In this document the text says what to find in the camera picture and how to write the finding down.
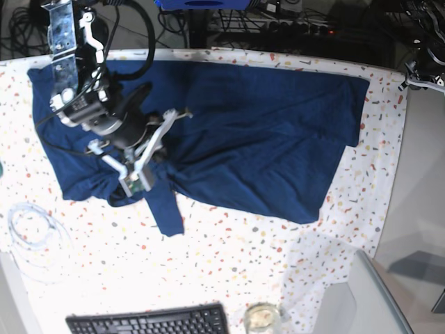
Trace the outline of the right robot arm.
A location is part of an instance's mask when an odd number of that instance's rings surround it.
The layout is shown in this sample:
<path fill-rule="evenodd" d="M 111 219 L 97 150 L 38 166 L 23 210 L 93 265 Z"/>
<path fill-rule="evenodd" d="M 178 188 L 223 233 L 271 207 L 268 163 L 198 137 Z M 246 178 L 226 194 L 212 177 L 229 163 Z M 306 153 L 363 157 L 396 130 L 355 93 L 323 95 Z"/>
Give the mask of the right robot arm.
<path fill-rule="evenodd" d="M 75 151 L 50 143 L 38 133 L 52 164 L 70 159 L 95 156 L 108 159 L 102 148 L 113 145 L 124 152 L 133 150 L 132 164 L 145 165 L 156 151 L 180 112 L 166 111 L 162 117 L 147 119 L 138 109 L 150 94 L 152 85 L 144 83 L 131 94 L 122 95 L 121 81 L 140 79 L 152 66 L 156 41 L 152 21 L 136 1 L 105 1 L 104 5 L 126 6 L 142 18 L 148 34 L 148 54 L 145 62 L 129 74 L 111 73 L 106 59 L 115 35 L 97 20 L 94 1 L 49 1 L 43 8 L 49 13 L 48 41 L 52 51 L 53 91 L 49 100 L 51 114 L 39 120 L 39 128 L 57 116 L 68 127 L 83 126 L 101 137 L 99 149 Z"/>

